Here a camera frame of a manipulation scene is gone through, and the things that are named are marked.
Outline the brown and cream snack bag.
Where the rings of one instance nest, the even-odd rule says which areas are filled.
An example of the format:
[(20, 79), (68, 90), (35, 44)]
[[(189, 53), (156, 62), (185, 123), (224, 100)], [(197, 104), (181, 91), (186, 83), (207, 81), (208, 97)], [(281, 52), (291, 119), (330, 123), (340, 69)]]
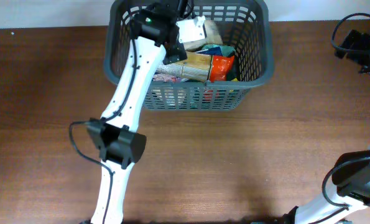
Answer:
[(184, 48), (186, 51), (197, 51), (203, 48), (204, 45), (215, 44), (222, 45), (223, 41), (218, 30), (218, 26), (214, 21), (207, 20), (204, 23), (204, 28), (206, 31), (206, 38), (202, 40), (197, 40), (193, 42), (184, 43)]

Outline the green Nescafe bag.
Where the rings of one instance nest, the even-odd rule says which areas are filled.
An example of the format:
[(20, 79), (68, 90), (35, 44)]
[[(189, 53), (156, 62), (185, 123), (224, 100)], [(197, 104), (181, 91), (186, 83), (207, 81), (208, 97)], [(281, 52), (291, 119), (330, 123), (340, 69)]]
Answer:
[(209, 81), (238, 81), (238, 59), (234, 47), (227, 45), (205, 45), (198, 54), (212, 55)]

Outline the orange spaghetti pack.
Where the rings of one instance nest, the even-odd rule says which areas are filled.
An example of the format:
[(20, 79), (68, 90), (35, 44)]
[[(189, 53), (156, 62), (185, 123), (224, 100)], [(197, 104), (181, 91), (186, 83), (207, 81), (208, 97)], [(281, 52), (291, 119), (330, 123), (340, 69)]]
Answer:
[(235, 56), (224, 57), (187, 52), (187, 59), (167, 65), (161, 64), (157, 73), (199, 82), (226, 81), (229, 71), (234, 65)]

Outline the blue tissue box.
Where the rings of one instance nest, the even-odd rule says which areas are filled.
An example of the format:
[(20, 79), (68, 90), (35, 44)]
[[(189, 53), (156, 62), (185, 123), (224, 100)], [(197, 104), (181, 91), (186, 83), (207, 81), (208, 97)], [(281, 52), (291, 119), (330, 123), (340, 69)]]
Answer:
[(187, 78), (176, 77), (173, 75), (163, 74), (163, 73), (155, 73), (152, 79), (153, 82), (186, 82), (188, 81)]

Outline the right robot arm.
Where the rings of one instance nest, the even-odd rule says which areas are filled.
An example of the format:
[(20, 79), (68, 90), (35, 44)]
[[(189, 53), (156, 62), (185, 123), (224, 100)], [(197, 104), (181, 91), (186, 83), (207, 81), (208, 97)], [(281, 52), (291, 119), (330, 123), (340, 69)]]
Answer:
[[(361, 66), (361, 74), (370, 75), (370, 35), (352, 30), (337, 45), (331, 45), (338, 58)], [(296, 206), (289, 213), (273, 219), (273, 223), (346, 223), (354, 212), (370, 208), (370, 145), (365, 151), (341, 155), (321, 184), (321, 193), (312, 201)]]

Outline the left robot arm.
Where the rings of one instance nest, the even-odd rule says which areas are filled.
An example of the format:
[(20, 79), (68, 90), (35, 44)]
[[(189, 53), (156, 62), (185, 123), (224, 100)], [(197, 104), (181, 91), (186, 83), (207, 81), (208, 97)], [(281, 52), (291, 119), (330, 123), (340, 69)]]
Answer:
[(131, 11), (130, 1), (111, 6), (104, 72), (117, 89), (99, 119), (83, 121), (99, 151), (86, 157), (101, 167), (98, 200), (89, 223), (122, 223), (129, 176), (147, 138), (137, 133), (141, 108), (160, 65), (187, 59), (184, 44), (206, 37), (205, 17), (193, 1), (157, 1)]

